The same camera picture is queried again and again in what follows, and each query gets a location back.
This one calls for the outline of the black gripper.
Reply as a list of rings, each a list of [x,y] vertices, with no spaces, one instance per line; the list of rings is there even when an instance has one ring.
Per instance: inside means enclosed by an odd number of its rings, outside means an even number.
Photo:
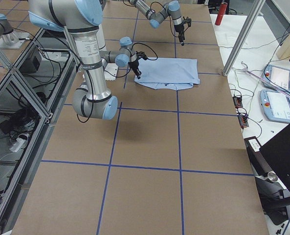
[[[185,36],[184,36],[184,24],[177,24],[174,25],[175,28],[175,32],[177,33],[177,38],[181,44],[181,46],[184,46],[184,40],[185,40]]]
[[[138,66],[139,66],[139,62],[138,62],[138,60],[134,60],[134,61],[132,61],[132,62],[129,62],[129,67],[133,70],[133,72],[135,73],[137,79],[140,79],[142,73],[141,73],[141,71],[139,70]]]

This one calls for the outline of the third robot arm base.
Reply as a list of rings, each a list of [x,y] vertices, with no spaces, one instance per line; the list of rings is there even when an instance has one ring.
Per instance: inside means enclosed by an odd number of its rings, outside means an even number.
[[[4,14],[0,13],[0,48],[20,49],[30,38],[28,32],[17,32]]]

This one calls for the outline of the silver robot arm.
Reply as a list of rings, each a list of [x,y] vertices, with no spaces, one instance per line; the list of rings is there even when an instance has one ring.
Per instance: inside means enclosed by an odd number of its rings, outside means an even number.
[[[144,0],[123,0],[126,6],[137,8],[147,20],[151,27],[158,28],[164,20],[169,18],[171,33],[175,38],[178,38],[181,46],[184,46],[185,31],[191,27],[191,18],[184,17],[180,10],[180,4],[177,0],[167,2],[162,5],[158,1],[148,5]]]
[[[117,111],[118,100],[107,88],[104,69],[107,63],[119,67],[129,66],[137,77],[139,57],[132,49],[132,41],[125,37],[118,51],[109,51],[103,59],[97,32],[102,23],[102,7],[97,0],[30,0],[30,21],[41,28],[64,31],[75,41],[75,55],[84,70],[85,82],[76,89],[73,108],[77,115],[85,118],[112,119]]]

